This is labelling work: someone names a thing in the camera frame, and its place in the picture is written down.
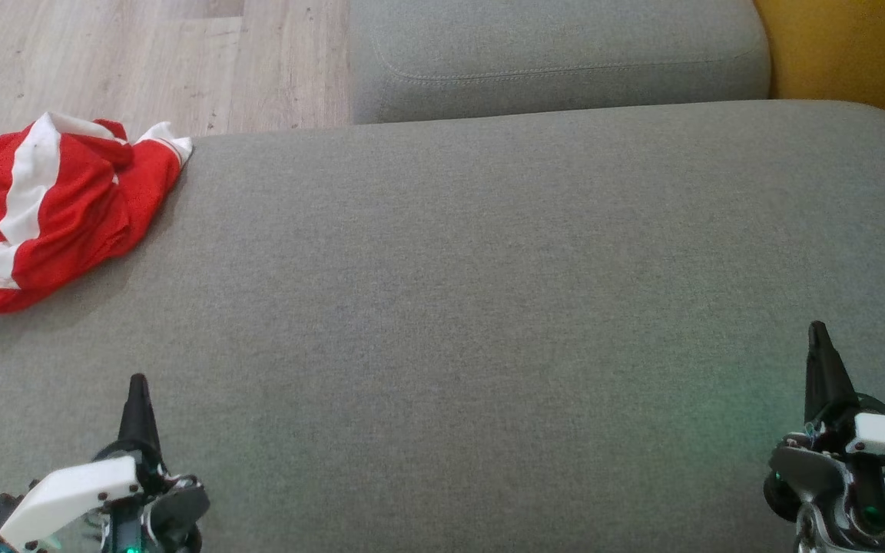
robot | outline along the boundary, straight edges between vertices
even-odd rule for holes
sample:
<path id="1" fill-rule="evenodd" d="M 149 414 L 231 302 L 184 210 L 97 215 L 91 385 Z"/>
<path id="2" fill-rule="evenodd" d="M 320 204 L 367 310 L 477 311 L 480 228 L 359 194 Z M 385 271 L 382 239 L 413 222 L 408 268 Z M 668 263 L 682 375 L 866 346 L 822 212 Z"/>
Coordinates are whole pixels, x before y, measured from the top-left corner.
<path id="1" fill-rule="evenodd" d="M 885 553 L 885 405 L 853 388 L 824 323 L 808 329 L 804 431 L 770 458 L 763 493 L 797 553 Z"/>
<path id="2" fill-rule="evenodd" d="M 197 521 L 210 508 L 194 475 L 169 475 L 144 375 L 133 375 L 118 439 L 87 465 L 55 470 L 13 497 L 0 494 L 0 553 L 49 553 L 76 519 L 102 553 L 200 553 Z"/>

floor plank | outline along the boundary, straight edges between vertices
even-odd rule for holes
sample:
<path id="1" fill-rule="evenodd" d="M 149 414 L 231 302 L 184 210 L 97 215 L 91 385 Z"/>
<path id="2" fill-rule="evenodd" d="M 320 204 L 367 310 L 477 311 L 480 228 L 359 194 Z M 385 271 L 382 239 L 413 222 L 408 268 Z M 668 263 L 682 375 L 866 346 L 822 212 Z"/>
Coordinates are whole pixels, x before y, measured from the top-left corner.
<path id="1" fill-rule="evenodd" d="M 180 134 L 350 121 L 348 0 L 0 0 L 0 134 L 45 111 Z"/>

gray sofa seat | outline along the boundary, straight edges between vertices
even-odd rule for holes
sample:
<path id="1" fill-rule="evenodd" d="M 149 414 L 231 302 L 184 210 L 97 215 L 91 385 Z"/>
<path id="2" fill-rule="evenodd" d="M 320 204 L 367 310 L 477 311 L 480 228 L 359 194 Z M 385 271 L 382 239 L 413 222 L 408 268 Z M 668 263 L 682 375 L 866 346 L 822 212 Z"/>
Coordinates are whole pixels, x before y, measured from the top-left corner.
<path id="1" fill-rule="evenodd" d="M 790 551 L 815 318 L 885 400 L 885 112 L 207 137 L 137 251 L 0 317 L 0 492 L 143 371 L 207 551 Z"/>
<path id="2" fill-rule="evenodd" d="M 358 123 L 766 98 L 751 0 L 359 0 Z"/>

cushion seam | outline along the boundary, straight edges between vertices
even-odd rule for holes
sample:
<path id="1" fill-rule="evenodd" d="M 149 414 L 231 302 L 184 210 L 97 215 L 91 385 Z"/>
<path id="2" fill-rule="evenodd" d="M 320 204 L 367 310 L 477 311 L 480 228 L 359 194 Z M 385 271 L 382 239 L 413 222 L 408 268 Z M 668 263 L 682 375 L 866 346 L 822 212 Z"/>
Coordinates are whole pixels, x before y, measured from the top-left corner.
<path id="1" fill-rule="evenodd" d="M 629 69 L 637 69 L 640 67 L 656 67 L 662 65 L 698 65 L 698 64 L 707 64 L 707 63 L 720 63 L 720 62 L 733 62 L 734 60 L 740 59 L 742 57 L 747 57 L 751 55 L 753 52 L 756 52 L 760 49 L 760 46 L 763 45 L 762 41 L 756 41 L 751 48 L 749 48 L 746 52 L 741 52 L 740 54 L 735 54 L 730 57 L 723 58 L 712 58 L 712 59 L 702 59 L 702 60 L 692 60 L 692 61 L 659 61 L 659 62 L 649 62 L 649 63 L 632 63 L 632 64 L 622 64 L 622 63 L 612 63 L 612 64 L 598 64 L 598 65 L 572 65 L 572 66 L 561 66 L 561 67 L 545 67 L 545 68 L 535 68 L 535 69 L 520 69 L 514 71 L 502 71 L 502 72 L 492 72 L 492 73 L 475 73 L 475 74 L 466 74 L 466 75 L 452 75 L 452 76 L 433 76 L 433 75 L 418 75 L 412 73 L 406 73 L 401 71 L 397 67 L 392 66 L 389 61 L 387 61 L 386 57 L 384 57 L 382 53 L 382 47 L 380 47 L 380 43 L 378 39 L 372 38 L 371 45 L 373 50 L 375 50 L 375 56 L 378 58 L 380 63 L 384 66 L 384 68 L 389 71 L 390 74 L 393 75 L 394 78 L 398 78 L 400 81 L 408 81 L 409 83 L 416 84 L 448 84 L 447 81 L 514 81 L 520 80 L 520 78 L 536 78 L 536 77 L 548 77 L 554 75 L 565 75 L 572 73 L 581 73 L 581 72 L 591 72 L 591 71 L 624 71 Z"/>

mustard yellow upholstery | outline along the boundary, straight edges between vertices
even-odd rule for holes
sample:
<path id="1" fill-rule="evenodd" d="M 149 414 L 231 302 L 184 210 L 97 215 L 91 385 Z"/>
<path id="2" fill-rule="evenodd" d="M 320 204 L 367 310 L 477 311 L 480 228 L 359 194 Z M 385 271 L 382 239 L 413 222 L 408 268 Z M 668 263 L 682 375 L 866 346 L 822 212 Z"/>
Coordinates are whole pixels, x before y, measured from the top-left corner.
<path id="1" fill-rule="evenodd" d="M 885 0 L 755 0 L 773 60 L 773 98 L 885 109 Z"/>

